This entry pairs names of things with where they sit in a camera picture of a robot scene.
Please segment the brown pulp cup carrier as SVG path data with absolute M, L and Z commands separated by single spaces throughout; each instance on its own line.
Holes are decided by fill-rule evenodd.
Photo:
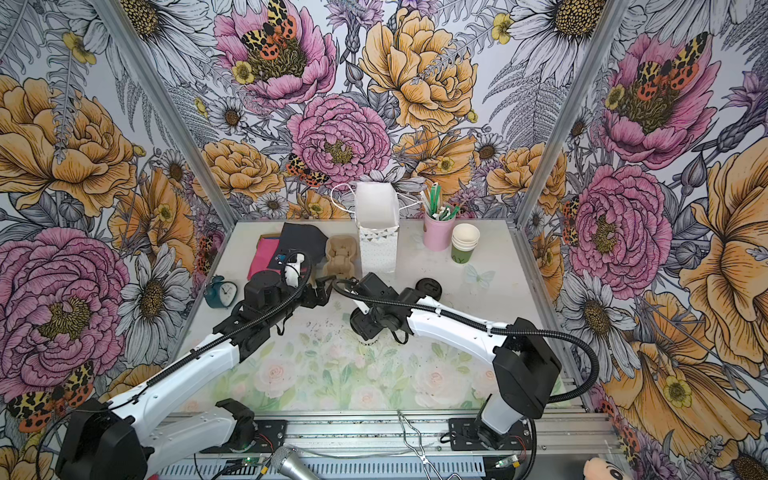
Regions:
M 356 275 L 355 262 L 359 256 L 357 239 L 350 235 L 336 235 L 326 242 L 324 276 L 351 279 Z

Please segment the white patterned paper gift bag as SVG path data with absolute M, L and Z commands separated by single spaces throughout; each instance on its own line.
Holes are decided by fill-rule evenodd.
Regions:
M 400 214 L 417 202 L 400 205 L 390 183 L 341 183 L 331 188 L 332 204 L 350 214 L 358 229 L 364 274 L 392 274 L 396 270 Z

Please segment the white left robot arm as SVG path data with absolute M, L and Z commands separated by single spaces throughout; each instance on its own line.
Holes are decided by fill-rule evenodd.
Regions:
M 247 450 L 257 440 L 253 411 L 226 399 L 185 420 L 167 417 L 204 386 L 243 363 L 271 330 L 304 307 L 328 303 L 333 279 L 315 278 L 302 252 L 280 271 L 256 273 L 244 298 L 186 356 L 105 402 L 88 400 L 70 416 L 55 473 L 60 479 L 149 479 L 210 448 Z

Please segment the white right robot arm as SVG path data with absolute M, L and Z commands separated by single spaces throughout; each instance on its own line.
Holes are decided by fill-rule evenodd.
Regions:
M 441 303 L 442 287 L 432 278 L 401 292 L 374 273 L 360 280 L 336 280 L 336 293 L 352 300 L 352 330 L 364 340 L 388 331 L 400 344 L 415 337 L 440 341 L 488 366 L 497 391 L 490 394 L 467 437 L 486 448 L 499 448 L 513 427 L 542 417 L 547 405 L 587 393 L 600 374 L 599 357 L 584 340 L 556 330 L 537 328 L 519 317 L 511 323 L 484 320 Z M 588 377 L 573 389 L 556 394 L 562 364 L 549 345 L 559 340 L 577 347 L 590 365 Z

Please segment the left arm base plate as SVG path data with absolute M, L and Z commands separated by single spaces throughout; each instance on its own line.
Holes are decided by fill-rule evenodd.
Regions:
M 203 454 L 273 453 L 285 441 L 286 420 L 256 419 L 250 424 L 238 424 L 233 434 L 221 446 L 202 450 Z

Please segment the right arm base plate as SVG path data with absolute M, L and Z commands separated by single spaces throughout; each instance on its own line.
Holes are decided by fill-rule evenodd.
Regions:
M 475 420 L 455 417 L 448 420 L 448 431 L 439 438 L 441 444 L 448 444 L 452 451 L 519 451 L 530 450 L 531 428 L 526 420 L 515 423 L 504 435 L 490 431 L 481 437 Z

